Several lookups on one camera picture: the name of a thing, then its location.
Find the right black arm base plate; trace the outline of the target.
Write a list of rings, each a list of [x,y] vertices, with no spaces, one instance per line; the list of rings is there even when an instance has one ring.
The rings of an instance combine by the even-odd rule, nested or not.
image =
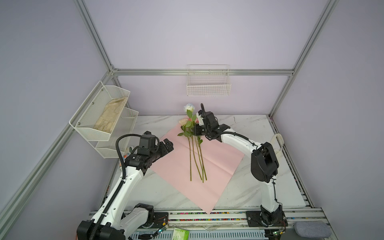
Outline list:
[[[246,219],[249,227],[287,227],[288,222],[282,210],[272,213],[268,211],[246,211]]]

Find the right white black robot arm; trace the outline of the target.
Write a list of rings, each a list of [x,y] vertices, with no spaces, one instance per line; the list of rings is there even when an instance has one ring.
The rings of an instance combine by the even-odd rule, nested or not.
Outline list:
[[[261,213],[258,222],[269,227],[283,218],[283,206],[277,199],[276,179],[279,161],[273,145],[269,142],[258,143],[232,130],[228,125],[220,125],[212,112],[200,110],[196,117],[199,121],[193,127],[196,136],[205,136],[207,140],[217,140],[230,145],[251,159],[251,174],[260,182],[262,194]]]

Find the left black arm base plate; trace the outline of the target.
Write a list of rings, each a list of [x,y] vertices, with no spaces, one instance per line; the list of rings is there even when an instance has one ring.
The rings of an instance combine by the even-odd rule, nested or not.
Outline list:
[[[144,225],[139,226],[139,229],[160,229],[168,220],[168,212],[154,212],[149,216],[149,220]]]

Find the purple pink wrapping paper sheet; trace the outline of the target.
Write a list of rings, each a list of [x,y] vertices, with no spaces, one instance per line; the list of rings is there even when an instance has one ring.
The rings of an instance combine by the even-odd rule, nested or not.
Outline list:
[[[218,141],[181,136],[180,125],[162,139],[174,144],[174,150],[156,161],[151,169],[204,212],[211,212],[241,160],[241,151]]]

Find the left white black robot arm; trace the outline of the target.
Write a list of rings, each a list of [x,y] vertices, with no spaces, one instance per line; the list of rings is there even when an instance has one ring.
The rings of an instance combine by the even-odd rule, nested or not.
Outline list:
[[[79,240],[128,240],[139,227],[150,227],[154,221],[154,207],[137,204],[124,215],[130,194],[145,176],[154,162],[174,150],[174,144],[147,131],[138,135],[139,145],[124,158],[120,151],[120,141],[132,137],[126,134],[116,140],[116,150],[122,167],[120,180],[113,187],[113,192],[102,204],[91,220],[82,221],[77,228]]]

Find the white blue fake flower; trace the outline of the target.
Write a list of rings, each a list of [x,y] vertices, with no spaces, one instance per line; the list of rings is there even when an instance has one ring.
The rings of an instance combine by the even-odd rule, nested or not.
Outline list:
[[[187,104],[184,106],[184,111],[187,114],[187,118],[184,123],[181,124],[183,130],[183,136],[190,138],[194,136],[196,138],[197,144],[200,146],[203,142],[201,135],[198,133],[199,120],[195,114],[195,106],[192,104]]]

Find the red pink fake rose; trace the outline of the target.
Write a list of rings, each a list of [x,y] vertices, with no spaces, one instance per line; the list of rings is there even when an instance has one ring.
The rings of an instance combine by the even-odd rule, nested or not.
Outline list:
[[[192,140],[192,147],[193,147],[193,156],[194,156],[194,161],[195,161],[195,165],[196,165],[196,168],[197,168],[200,180],[203,182],[203,177],[202,177],[202,174],[201,174],[201,171],[200,171],[200,168],[199,168],[198,161],[196,159],[195,136],[192,134],[192,128],[195,125],[195,123],[196,123],[196,117],[191,117],[191,127],[190,127],[190,130],[191,130],[191,140]]]

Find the cream fake rose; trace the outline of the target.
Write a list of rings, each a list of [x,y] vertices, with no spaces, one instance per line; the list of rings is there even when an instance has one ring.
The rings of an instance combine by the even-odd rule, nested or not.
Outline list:
[[[182,130],[180,134],[178,134],[179,137],[184,138],[184,145],[188,149],[188,167],[189,167],[189,181],[191,182],[193,180],[192,176],[192,143],[191,143],[191,123],[188,118],[183,118],[179,120],[179,125]]]

